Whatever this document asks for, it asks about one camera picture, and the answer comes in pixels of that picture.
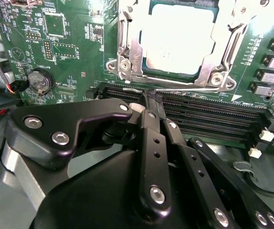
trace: motherboard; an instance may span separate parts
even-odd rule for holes
[[[269,111],[259,141],[274,153],[274,0],[0,0],[0,33],[15,79],[30,83],[26,105],[87,101],[106,83],[109,97],[154,89],[174,106],[180,98],[242,109],[250,125]],[[231,134],[245,135],[240,128]],[[239,137],[191,135],[246,147]]]

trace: silver screw head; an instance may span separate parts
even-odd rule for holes
[[[63,132],[52,134],[52,141],[60,146],[65,146],[69,143],[69,136]]]
[[[170,122],[170,123],[169,123],[169,125],[170,125],[172,128],[174,128],[174,129],[176,129],[176,128],[177,128],[177,126],[176,126],[176,124],[175,124],[175,123]]]
[[[121,62],[120,62],[120,69],[122,70],[122,71],[128,71],[128,70],[130,70],[131,69],[131,62],[129,61],[129,60],[122,60]]]
[[[152,118],[156,118],[156,115],[154,115],[153,113],[149,112],[148,115]]]
[[[200,146],[200,147],[203,147],[203,143],[202,143],[201,141],[199,141],[199,140],[196,140],[196,144],[197,144],[198,146]]]
[[[42,127],[42,121],[36,117],[29,117],[24,120],[24,124],[31,129],[38,129]]]
[[[257,217],[257,219],[260,221],[260,223],[262,223],[264,226],[267,225],[267,220],[264,218],[264,216],[262,216],[261,213],[259,213],[258,211],[255,212],[255,216]]]
[[[214,86],[218,86],[223,82],[223,75],[216,73],[211,78],[211,84]]]
[[[125,105],[120,105],[120,108],[122,109],[122,110],[124,110],[124,111],[128,111],[128,107],[127,106],[125,106]]]
[[[218,208],[214,210],[214,215],[217,219],[217,221],[223,226],[223,227],[228,227],[229,226],[229,220],[226,217],[226,215],[219,210]]]
[[[165,202],[165,195],[158,187],[151,187],[150,195],[157,204],[163,204]]]
[[[267,217],[274,224],[274,216],[270,212],[268,212]]]

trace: integrated circuit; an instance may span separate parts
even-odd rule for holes
[[[46,33],[52,37],[65,37],[65,17],[62,13],[44,13]]]
[[[214,47],[211,38],[213,20],[214,13],[211,10],[181,5],[155,5],[148,18],[149,25],[141,35],[146,66],[165,72],[196,74],[204,56],[211,54]]]

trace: gray surface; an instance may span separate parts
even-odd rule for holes
[[[3,128],[4,122],[0,124],[0,145],[3,138]],[[211,146],[211,148],[218,152],[218,155],[229,164],[241,157],[240,151],[237,149],[223,146]],[[69,165],[69,175],[74,176],[119,149],[120,146],[114,146],[109,151],[91,152],[73,159]],[[252,160],[251,163],[259,185],[267,190],[274,191],[274,156],[263,155],[259,160]],[[261,198],[274,211],[274,199]],[[0,229],[29,228],[34,216],[35,210],[28,199],[0,181]]]

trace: black ram slot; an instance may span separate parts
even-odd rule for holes
[[[137,92],[107,83],[101,83],[96,90],[98,98],[119,98],[127,103],[135,103],[140,97]],[[272,116],[266,109],[168,93],[162,94],[162,101],[167,117],[176,122],[184,134],[245,143],[248,136],[258,136],[271,124]]]
[[[185,126],[194,126],[194,127],[203,128],[203,129],[210,128],[212,130],[217,130],[221,132],[226,131],[228,133],[237,134],[237,135],[245,135],[246,133],[249,133],[248,129],[244,127],[237,127],[229,124],[220,125],[219,123],[210,122],[210,121],[200,121],[192,118],[183,120],[181,118],[177,118],[172,115],[170,115],[169,118],[174,122],[178,122],[181,124],[184,123]]]

